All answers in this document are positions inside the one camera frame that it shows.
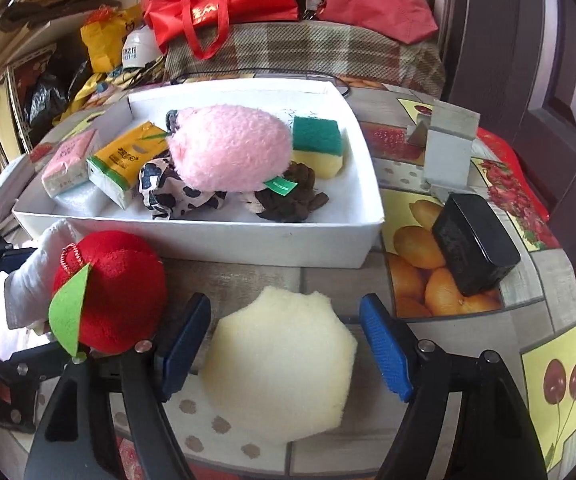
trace dark pink bag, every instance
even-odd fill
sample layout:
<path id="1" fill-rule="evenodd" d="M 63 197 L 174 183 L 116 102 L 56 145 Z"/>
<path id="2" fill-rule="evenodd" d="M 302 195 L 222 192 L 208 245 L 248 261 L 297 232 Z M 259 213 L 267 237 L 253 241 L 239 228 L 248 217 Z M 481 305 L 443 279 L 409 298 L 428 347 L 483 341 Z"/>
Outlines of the dark pink bag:
<path id="1" fill-rule="evenodd" d="M 369 28 L 408 44 L 426 40 L 438 29 L 425 0 L 325 0 L 319 18 Z"/>

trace brown scrunchie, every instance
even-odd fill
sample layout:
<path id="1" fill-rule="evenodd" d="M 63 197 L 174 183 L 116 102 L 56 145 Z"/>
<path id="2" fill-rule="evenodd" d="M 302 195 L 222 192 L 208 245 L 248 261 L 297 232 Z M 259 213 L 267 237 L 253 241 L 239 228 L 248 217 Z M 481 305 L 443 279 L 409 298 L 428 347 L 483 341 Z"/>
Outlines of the brown scrunchie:
<path id="1" fill-rule="evenodd" d="M 327 194 L 315 192 L 315 172 L 305 164 L 291 162 L 283 177 L 297 183 L 292 191 L 286 196 L 268 188 L 243 193 L 246 208 L 265 220 L 292 223 L 303 222 L 310 213 L 327 203 Z"/>

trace black box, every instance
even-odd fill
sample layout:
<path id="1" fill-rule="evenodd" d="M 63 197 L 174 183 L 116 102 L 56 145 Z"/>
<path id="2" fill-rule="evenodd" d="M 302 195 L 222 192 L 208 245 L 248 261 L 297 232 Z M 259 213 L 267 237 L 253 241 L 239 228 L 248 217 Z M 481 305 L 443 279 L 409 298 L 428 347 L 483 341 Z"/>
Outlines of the black box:
<path id="1" fill-rule="evenodd" d="M 500 219 L 477 194 L 451 194 L 432 234 L 464 296 L 490 290 L 521 260 Z"/>

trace cow print cloth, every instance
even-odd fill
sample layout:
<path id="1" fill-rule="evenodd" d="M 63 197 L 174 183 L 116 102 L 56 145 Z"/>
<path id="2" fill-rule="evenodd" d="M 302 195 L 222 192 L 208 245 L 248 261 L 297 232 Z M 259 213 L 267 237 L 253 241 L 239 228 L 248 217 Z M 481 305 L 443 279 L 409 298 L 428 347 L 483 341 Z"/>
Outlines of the cow print cloth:
<path id="1" fill-rule="evenodd" d="M 144 164 L 139 174 L 139 192 L 144 205 L 152 211 L 153 219 L 182 220 L 200 207 L 220 209 L 225 191 L 199 191 L 186 184 L 175 171 L 169 152 Z"/>

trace plaid blanket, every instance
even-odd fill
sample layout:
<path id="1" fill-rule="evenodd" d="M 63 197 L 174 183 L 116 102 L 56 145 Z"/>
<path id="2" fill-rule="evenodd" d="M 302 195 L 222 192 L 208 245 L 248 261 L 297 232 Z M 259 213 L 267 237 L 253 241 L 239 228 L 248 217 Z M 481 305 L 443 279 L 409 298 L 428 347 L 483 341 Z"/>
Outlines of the plaid blanket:
<path id="1" fill-rule="evenodd" d="M 197 31 L 203 45 L 215 34 L 215 27 Z M 226 43 L 206 61 L 196 59 L 181 36 L 171 42 L 165 60 L 167 79 L 260 68 L 374 80 L 434 97 L 445 82 L 436 44 L 406 45 L 367 28 L 330 22 L 231 25 Z"/>

